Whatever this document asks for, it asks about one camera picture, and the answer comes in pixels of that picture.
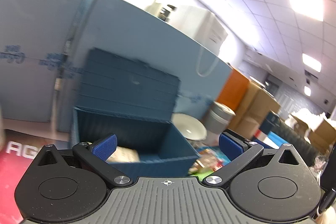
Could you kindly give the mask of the left light blue carton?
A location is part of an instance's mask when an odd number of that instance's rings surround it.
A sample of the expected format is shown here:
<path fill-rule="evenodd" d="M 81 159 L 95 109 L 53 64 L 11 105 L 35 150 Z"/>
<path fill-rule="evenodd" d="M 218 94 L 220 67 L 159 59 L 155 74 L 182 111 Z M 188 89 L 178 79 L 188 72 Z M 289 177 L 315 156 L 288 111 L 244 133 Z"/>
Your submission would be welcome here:
<path fill-rule="evenodd" d="M 1 0 L 4 118 L 48 122 L 56 76 L 83 0 Z"/>

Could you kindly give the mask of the right light blue carton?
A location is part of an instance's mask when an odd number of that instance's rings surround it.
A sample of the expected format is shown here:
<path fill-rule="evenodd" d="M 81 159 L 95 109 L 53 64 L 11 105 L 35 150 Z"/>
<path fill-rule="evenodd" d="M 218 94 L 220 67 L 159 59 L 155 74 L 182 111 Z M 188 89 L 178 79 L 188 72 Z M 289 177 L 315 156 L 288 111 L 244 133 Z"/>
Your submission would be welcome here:
<path fill-rule="evenodd" d="M 176 28 L 123 0 L 82 0 L 68 35 L 56 127 L 70 132 L 87 53 L 99 48 L 177 76 L 176 112 L 202 118 L 232 68 Z"/>

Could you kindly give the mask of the dark blue plastic storage box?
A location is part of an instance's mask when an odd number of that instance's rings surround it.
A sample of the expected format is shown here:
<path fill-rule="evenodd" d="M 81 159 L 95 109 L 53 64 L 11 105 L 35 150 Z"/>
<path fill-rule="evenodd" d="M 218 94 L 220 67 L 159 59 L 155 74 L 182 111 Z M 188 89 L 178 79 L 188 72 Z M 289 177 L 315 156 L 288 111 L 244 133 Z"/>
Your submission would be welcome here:
<path fill-rule="evenodd" d="M 180 80 L 140 61 L 91 49 L 73 108 L 71 144 L 110 134 L 137 151 L 138 162 L 112 166 L 139 177 L 185 177 L 197 151 L 171 123 Z"/>

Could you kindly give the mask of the red printed desk mat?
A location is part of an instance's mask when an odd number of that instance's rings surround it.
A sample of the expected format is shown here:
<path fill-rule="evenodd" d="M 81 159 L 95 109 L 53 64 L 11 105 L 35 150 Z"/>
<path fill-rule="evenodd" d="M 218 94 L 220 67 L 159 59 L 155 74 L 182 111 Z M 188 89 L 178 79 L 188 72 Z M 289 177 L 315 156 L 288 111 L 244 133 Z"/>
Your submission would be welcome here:
<path fill-rule="evenodd" d="M 45 144 L 56 140 L 6 130 L 1 148 L 1 223 L 20 223 L 22 216 L 14 199 L 21 177 Z"/>

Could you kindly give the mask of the open cardboard box far right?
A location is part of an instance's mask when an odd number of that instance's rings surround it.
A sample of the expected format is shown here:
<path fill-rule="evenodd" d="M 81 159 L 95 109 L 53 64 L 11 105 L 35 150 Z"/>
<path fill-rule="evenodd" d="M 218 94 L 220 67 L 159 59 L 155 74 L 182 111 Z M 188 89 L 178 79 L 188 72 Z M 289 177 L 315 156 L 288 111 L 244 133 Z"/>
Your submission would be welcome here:
<path fill-rule="evenodd" d="M 285 124 L 322 154 L 330 153 L 335 145 L 335 121 L 325 113 L 315 115 L 303 108 L 290 113 Z"/>

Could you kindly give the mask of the orange box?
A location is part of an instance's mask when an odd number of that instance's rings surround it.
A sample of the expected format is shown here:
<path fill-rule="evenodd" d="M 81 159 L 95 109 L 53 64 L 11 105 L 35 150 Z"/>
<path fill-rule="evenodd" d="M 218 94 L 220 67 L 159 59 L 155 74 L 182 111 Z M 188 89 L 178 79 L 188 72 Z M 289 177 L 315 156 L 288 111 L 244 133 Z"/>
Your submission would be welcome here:
<path fill-rule="evenodd" d="M 232 72 L 221 89 L 216 102 L 224 104 L 231 110 L 236 111 L 247 92 L 248 87 L 248 78 L 238 70 L 232 69 Z"/>

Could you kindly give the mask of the brown cardboard box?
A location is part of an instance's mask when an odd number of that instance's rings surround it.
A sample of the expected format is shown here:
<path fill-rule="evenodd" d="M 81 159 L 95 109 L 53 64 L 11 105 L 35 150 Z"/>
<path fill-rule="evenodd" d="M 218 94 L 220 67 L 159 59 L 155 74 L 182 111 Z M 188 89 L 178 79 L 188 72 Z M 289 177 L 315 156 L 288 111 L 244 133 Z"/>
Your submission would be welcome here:
<path fill-rule="evenodd" d="M 270 111 L 278 113 L 279 109 L 280 104 L 272 94 L 250 81 L 247 92 L 227 128 L 251 140 L 267 114 Z"/>

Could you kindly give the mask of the white ceramic bowl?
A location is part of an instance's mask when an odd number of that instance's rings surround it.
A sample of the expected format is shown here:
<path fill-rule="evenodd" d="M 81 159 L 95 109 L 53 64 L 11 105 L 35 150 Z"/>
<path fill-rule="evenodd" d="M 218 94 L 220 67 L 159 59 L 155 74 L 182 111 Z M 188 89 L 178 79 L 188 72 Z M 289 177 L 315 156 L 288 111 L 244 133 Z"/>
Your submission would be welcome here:
<path fill-rule="evenodd" d="M 188 140 L 201 141 L 207 137 L 207 130 L 196 118 L 183 114 L 174 113 L 171 117 L 173 125 Z"/>

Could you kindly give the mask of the light blue carton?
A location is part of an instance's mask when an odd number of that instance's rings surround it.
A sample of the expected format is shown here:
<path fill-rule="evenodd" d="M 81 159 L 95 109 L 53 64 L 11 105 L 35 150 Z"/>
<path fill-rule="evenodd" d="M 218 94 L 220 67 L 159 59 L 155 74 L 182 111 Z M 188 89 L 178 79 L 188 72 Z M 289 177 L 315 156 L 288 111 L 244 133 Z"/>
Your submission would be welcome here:
<path fill-rule="evenodd" d="M 56 76 L 83 0 L 1 0 L 4 118 L 48 122 Z"/>
<path fill-rule="evenodd" d="M 68 35 L 56 127 L 70 132 L 87 53 L 99 48 L 177 76 L 176 112 L 202 118 L 232 68 L 176 28 L 123 0 L 82 0 Z"/>

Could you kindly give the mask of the beige item inside box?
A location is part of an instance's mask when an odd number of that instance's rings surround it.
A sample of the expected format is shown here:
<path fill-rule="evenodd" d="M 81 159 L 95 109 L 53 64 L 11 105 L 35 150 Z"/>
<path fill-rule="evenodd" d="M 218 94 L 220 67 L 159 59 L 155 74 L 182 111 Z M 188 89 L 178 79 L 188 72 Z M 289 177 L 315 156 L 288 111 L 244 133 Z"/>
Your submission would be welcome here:
<path fill-rule="evenodd" d="M 117 146 L 106 162 L 139 162 L 139 154 L 134 149 Z"/>

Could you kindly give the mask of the colourful snack packets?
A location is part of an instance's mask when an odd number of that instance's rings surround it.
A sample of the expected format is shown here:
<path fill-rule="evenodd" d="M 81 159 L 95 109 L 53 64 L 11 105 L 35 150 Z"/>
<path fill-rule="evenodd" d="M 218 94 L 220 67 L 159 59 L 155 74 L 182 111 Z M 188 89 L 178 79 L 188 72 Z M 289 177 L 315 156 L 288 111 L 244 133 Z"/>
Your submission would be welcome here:
<path fill-rule="evenodd" d="M 188 175 L 200 176 L 205 173 L 213 173 L 231 162 L 218 146 L 201 147 L 198 149 L 198 154 L 199 158 L 189 169 Z"/>

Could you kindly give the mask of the grey lidded container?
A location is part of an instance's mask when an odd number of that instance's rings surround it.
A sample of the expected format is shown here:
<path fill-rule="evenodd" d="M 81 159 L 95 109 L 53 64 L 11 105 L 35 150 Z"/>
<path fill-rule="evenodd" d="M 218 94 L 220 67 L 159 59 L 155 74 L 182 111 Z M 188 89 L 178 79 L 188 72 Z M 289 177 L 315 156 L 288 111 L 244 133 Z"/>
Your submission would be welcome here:
<path fill-rule="evenodd" d="M 235 115 L 235 112 L 228 106 L 213 102 L 204 118 L 204 126 L 207 131 L 213 134 L 220 134 L 227 128 Z"/>

